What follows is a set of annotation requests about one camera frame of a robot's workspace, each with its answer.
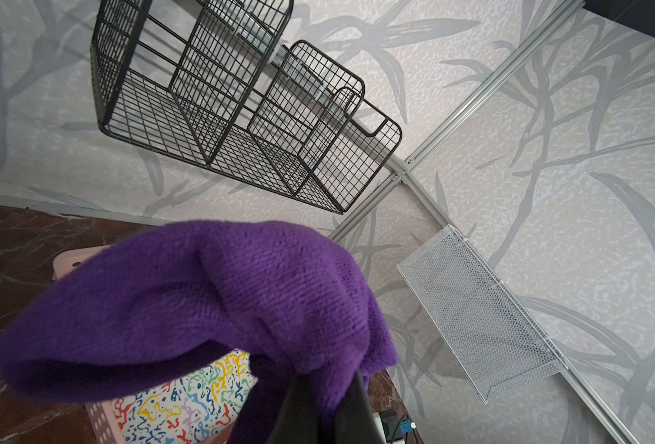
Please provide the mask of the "colourful squiggle pattern plate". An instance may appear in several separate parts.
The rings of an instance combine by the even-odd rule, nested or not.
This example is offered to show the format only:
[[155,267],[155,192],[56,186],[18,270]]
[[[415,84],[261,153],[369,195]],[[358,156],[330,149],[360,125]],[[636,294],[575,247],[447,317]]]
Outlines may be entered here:
[[232,351],[179,379],[104,401],[97,413],[119,432],[117,443],[202,443],[237,420],[254,384],[249,355]]

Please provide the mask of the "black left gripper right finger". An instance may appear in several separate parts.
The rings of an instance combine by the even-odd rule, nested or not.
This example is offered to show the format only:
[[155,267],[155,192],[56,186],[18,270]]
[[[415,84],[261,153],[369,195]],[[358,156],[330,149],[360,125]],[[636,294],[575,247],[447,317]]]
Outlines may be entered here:
[[386,442],[382,425],[377,423],[364,388],[364,379],[356,371],[340,401],[334,417],[335,444],[382,444]]

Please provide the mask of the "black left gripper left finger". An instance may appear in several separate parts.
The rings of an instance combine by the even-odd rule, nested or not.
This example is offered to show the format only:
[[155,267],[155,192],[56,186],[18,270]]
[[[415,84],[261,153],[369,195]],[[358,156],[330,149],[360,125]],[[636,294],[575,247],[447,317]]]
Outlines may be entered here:
[[320,425],[309,379],[295,375],[268,438],[270,444],[317,444]]

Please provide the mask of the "purple microfiber cloth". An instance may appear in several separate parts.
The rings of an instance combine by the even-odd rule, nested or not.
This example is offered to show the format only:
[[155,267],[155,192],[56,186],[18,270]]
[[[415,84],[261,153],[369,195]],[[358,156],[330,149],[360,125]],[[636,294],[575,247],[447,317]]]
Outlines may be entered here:
[[288,222],[186,221],[101,251],[0,336],[0,378],[42,401],[127,396],[240,350],[255,385],[230,435],[264,443],[292,377],[307,379],[324,438],[356,376],[398,355],[350,253]]

